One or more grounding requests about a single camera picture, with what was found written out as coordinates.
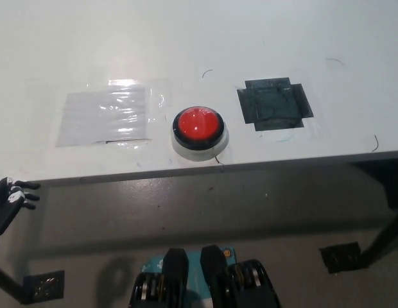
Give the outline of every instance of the white tabletop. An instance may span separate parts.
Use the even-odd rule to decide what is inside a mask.
[[[305,128],[244,123],[236,89],[274,77],[302,83],[315,115]],[[68,93],[127,78],[168,85],[149,140],[56,146]],[[194,105],[229,129],[223,166],[171,147],[174,116]],[[398,0],[0,0],[0,178],[121,180],[394,155]]]

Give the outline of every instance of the black metal bracket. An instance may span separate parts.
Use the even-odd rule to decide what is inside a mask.
[[[330,274],[360,270],[379,260],[397,237],[398,215],[382,229],[364,252],[361,252],[359,244],[355,242],[321,248],[320,253]]]
[[[23,305],[63,298],[64,285],[64,271],[27,276],[20,285],[0,268],[0,288]]]

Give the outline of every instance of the black square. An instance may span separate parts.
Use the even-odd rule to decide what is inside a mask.
[[[301,118],[290,88],[258,88],[254,89],[252,94],[256,104],[257,121]]]
[[[361,249],[357,242],[321,248],[320,253],[329,274],[354,271],[361,267]]]
[[[64,298],[64,287],[64,271],[24,277],[23,288],[32,294],[34,303]]]
[[[256,131],[302,128],[303,118],[313,117],[302,85],[292,85],[289,78],[247,80],[238,90],[246,124]]]

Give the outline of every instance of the black tape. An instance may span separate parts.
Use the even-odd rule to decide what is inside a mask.
[[[292,85],[289,78],[247,80],[238,90],[246,124],[254,123],[256,131],[302,128],[303,118],[313,117],[301,84]]]

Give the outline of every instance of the floor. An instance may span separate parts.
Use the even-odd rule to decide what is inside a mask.
[[[327,273],[318,249],[366,247],[393,216],[354,167],[303,166],[41,191],[0,241],[0,267],[65,270],[65,298],[32,307],[125,308],[134,278],[170,246],[236,248],[265,266],[283,307],[398,307],[398,249],[370,269]],[[20,307],[0,292],[0,308]]]

